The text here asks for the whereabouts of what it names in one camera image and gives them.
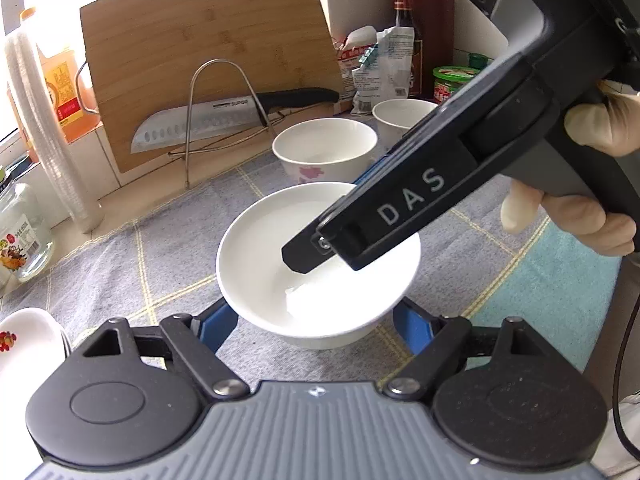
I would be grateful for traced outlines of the right gloved hand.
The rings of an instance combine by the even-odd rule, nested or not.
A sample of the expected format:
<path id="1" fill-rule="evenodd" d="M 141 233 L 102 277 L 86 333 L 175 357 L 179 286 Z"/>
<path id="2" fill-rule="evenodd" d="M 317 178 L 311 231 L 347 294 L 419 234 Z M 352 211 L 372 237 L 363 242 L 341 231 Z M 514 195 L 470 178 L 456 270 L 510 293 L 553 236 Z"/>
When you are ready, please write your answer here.
<path id="1" fill-rule="evenodd" d="M 565 130 L 574 142 L 613 157 L 629 155 L 639 148 L 639 98 L 613 92 L 606 104 L 579 104 L 564 119 Z M 601 256 L 623 257 L 634 252 L 637 225 L 626 214 L 608 214 L 591 198 L 572 195 L 554 197 L 513 180 L 503 200 L 500 220 L 503 229 L 518 234 L 544 208 L 562 231 L 574 235 Z"/>

